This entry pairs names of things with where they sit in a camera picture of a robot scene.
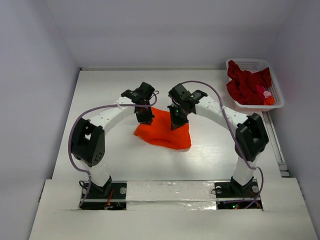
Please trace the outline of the orange t shirt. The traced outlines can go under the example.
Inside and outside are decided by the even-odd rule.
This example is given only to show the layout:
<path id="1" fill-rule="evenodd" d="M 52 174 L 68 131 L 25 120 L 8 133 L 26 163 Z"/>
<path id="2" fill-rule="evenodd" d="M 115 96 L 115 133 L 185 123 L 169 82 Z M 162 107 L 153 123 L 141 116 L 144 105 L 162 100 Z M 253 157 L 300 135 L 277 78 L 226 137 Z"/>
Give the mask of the orange t shirt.
<path id="1" fill-rule="evenodd" d="M 168 111 L 151 108 L 154 115 L 151 125 L 140 124 L 134 135 L 143 141 L 168 149 L 187 150 L 192 146 L 189 124 L 171 130 L 171 118 Z"/>

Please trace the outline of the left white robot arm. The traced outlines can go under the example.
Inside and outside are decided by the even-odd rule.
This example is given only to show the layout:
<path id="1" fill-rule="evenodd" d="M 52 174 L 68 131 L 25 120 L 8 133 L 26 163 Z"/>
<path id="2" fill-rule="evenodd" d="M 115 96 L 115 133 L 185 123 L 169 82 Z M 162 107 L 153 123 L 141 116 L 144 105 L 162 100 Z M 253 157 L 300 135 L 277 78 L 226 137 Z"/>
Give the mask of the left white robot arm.
<path id="1" fill-rule="evenodd" d="M 140 124 L 151 125 L 154 115 L 150 99 L 155 96 L 155 89 L 142 82 L 134 90 L 125 90 L 113 104 L 86 110 L 76 119 L 69 134 L 68 156 L 77 171 L 88 175 L 88 191 L 93 187 L 101 198 L 110 194 L 112 178 L 102 162 L 105 136 L 132 114 Z"/>

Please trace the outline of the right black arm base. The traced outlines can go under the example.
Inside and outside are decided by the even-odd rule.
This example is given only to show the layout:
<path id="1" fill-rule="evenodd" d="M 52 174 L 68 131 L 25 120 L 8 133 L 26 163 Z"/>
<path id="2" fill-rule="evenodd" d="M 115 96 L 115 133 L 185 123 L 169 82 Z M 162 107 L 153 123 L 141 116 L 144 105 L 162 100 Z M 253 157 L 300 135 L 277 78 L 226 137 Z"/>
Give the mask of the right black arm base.
<path id="1" fill-rule="evenodd" d="M 262 209 L 259 191 L 255 179 L 244 188 L 230 181 L 218 181 L 214 183 L 210 194 L 216 198 L 218 210 Z"/>

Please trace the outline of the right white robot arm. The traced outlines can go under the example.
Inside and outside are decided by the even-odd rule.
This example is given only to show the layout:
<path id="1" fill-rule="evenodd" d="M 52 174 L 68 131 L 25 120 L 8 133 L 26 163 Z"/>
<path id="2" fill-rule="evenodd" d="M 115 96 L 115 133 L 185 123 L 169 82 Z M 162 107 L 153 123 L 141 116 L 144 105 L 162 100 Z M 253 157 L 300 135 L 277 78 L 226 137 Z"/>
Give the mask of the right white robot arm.
<path id="1" fill-rule="evenodd" d="M 269 142 L 261 116 L 234 111 L 224 106 L 220 97 L 215 101 L 201 90 L 188 91 L 181 83 L 174 86 L 168 96 L 171 98 L 168 109 L 172 131 L 188 124 L 189 114 L 207 118 L 229 130 L 238 155 L 230 190 L 235 196 L 246 193 L 253 180 L 257 159 Z"/>

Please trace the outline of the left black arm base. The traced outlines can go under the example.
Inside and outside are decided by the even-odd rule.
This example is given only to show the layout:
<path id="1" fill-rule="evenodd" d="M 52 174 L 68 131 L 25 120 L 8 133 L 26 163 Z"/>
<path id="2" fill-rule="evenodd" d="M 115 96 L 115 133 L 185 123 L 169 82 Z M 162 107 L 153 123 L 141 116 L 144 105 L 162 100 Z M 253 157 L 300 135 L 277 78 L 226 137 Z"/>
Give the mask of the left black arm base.
<path id="1" fill-rule="evenodd" d="M 109 210 L 122 211 L 127 209 L 126 201 L 127 182 L 113 181 L 111 185 L 110 194 L 103 196 L 93 184 L 83 201 L 80 209 L 82 210 Z"/>

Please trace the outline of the dark red t shirt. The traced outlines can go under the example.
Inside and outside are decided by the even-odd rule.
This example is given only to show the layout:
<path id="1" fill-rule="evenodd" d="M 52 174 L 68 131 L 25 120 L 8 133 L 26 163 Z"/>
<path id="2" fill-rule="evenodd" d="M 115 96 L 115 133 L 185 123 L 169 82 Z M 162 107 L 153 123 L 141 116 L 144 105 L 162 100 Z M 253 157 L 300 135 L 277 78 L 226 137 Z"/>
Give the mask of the dark red t shirt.
<path id="1" fill-rule="evenodd" d="M 227 75 L 231 81 L 226 84 L 226 87 L 233 100 L 241 105 L 264 105 L 265 98 L 258 94 L 256 85 L 263 86 L 266 91 L 272 86 L 268 67 L 251 73 L 247 70 L 241 70 L 234 61 L 230 60 Z"/>

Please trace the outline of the white plastic basket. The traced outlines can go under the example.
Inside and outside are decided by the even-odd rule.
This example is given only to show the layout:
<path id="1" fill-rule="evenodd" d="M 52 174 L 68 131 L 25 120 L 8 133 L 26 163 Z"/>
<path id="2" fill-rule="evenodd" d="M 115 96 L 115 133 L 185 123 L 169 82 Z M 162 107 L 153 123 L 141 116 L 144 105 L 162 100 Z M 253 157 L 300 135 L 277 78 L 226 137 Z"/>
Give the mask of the white plastic basket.
<path id="1" fill-rule="evenodd" d="M 230 58 L 225 64 L 227 91 L 237 109 L 267 112 L 284 106 L 277 77 L 266 60 Z"/>

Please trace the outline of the pink cloth in basket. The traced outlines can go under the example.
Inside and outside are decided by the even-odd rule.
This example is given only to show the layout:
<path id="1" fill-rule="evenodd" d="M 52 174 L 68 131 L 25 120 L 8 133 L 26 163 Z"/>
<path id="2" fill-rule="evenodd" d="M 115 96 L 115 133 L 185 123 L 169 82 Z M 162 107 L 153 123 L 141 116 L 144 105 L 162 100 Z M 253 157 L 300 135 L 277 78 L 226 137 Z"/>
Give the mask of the pink cloth in basket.
<path id="1" fill-rule="evenodd" d="M 264 99 L 267 99 L 272 96 L 272 94 L 269 91 L 265 90 L 265 88 L 262 85 L 256 84 L 255 87 L 256 87 L 258 94 L 260 96 L 262 96 Z"/>

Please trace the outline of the small orange cloth in basket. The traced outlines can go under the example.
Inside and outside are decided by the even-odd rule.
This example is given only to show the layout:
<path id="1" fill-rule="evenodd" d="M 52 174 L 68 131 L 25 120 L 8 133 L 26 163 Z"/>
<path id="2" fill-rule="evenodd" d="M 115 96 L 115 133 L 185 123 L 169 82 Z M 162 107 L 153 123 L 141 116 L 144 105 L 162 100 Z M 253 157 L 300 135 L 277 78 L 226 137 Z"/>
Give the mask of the small orange cloth in basket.
<path id="1" fill-rule="evenodd" d="M 275 104 L 275 99 L 273 96 L 268 96 L 265 98 L 264 103 L 265 106 L 273 106 Z"/>

